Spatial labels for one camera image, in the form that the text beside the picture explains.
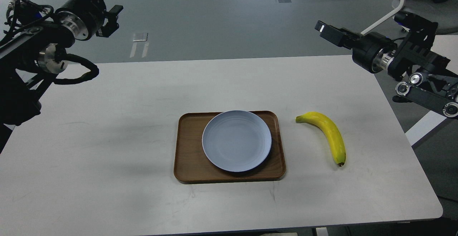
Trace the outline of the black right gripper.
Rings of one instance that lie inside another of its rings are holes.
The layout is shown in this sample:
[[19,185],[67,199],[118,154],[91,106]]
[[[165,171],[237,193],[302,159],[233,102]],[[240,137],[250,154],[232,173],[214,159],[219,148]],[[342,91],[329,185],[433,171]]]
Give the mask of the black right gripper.
[[352,49],[354,63],[371,74],[382,71],[383,68],[379,64],[383,54],[396,50],[396,43],[377,32],[370,32],[362,36],[345,28],[336,28],[320,20],[317,21],[315,29],[319,32],[320,37],[327,42],[337,47]]

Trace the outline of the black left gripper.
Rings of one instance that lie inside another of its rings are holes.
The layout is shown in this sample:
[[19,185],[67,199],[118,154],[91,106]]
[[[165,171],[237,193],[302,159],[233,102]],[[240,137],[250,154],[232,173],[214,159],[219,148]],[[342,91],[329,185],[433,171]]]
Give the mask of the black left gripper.
[[87,41],[93,35],[108,38],[119,29],[118,16],[124,6],[114,5],[106,11],[104,0],[68,0],[56,14],[76,40]]

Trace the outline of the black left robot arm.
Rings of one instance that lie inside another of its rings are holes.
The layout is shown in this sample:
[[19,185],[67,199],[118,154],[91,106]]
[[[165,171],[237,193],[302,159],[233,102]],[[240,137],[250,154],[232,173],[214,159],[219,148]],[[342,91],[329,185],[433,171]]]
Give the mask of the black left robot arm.
[[13,129],[41,113],[40,99],[53,84],[93,80],[99,68],[67,52],[76,41],[108,38],[119,29],[123,6],[104,0],[68,0],[58,9],[31,0],[11,0],[5,13],[0,54],[1,149]]

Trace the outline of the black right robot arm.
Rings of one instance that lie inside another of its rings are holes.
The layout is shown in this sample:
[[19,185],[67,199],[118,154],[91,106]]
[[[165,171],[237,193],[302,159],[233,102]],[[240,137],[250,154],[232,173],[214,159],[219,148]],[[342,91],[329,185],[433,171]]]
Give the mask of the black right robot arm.
[[449,71],[450,59],[431,50],[438,23],[400,11],[394,20],[409,31],[396,44],[380,33],[357,34],[317,21],[320,36],[352,51],[353,62],[376,74],[387,72],[398,82],[394,102],[413,102],[449,119],[457,119],[457,74]]

